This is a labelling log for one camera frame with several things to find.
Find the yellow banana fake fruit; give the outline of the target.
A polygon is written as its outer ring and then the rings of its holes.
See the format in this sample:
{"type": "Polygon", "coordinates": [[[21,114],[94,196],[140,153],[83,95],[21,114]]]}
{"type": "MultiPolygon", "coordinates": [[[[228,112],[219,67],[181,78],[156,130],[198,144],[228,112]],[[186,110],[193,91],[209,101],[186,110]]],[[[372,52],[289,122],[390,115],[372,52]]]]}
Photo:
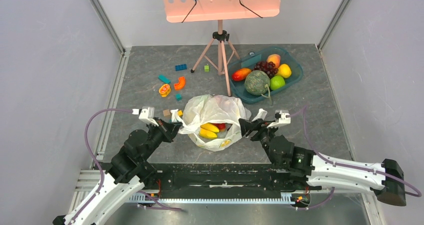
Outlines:
{"type": "Polygon", "coordinates": [[[206,139],[216,139],[219,132],[220,129],[216,125],[205,123],[200,126],[199,136],[206,139]]]}

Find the white plastic bag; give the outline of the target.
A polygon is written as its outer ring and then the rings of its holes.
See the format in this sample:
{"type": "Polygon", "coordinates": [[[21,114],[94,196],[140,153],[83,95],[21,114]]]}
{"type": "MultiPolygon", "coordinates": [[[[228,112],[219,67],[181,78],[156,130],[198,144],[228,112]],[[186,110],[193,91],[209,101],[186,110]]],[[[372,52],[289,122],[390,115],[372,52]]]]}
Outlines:
{"type": "Polygon", "coordinates": [[[178,115],[176,109],[170,112],[172,122],[182,123],[179,134],[188,135],[196,146],[212,152],[222,151],[241,140],[239,119],[249,120],[252,115],[240,98],[209,94],[191,98],[182,116],[178,115]],[[204,138],[200,136],[200,131],[206,123],[225,123],[228,128],[219,132],[217,138],[204,138]]]}

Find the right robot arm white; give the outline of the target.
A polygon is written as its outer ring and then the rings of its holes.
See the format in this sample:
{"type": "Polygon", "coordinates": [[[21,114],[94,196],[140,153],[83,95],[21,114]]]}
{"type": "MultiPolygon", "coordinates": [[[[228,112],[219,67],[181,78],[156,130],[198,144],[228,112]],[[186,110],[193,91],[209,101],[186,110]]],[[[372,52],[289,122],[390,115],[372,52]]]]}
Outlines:
{"type": "Polygon", "coordinates": [[[404,174],[395,160],[361,163],[296,146],[283,135],[275,135],[280,127],[291,123],[285,113],[274,121],[240,118],[238,122],[242,136],[260,142],[271,167],[289,173],[289,184],[295,189],[304,186],[343,188],[373,193],[384,204],[398,207],[407,204],[404,174]]]}

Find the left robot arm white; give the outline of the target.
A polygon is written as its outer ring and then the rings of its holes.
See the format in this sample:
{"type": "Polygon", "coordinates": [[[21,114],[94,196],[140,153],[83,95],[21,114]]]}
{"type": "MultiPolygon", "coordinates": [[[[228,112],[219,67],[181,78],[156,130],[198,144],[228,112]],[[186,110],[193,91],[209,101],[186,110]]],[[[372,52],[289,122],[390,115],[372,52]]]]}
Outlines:
{"type": "Polygon", "coordinates": [[[101,163],[100,180],[80,205],[67,215],[57,216],[54,225],[103,225],[133,194],[153,188],[157,170],[148,163],[161,143],[171,143],[181,122],[156,118],[148,130],[132,131],[110,162],[101,163]]]}

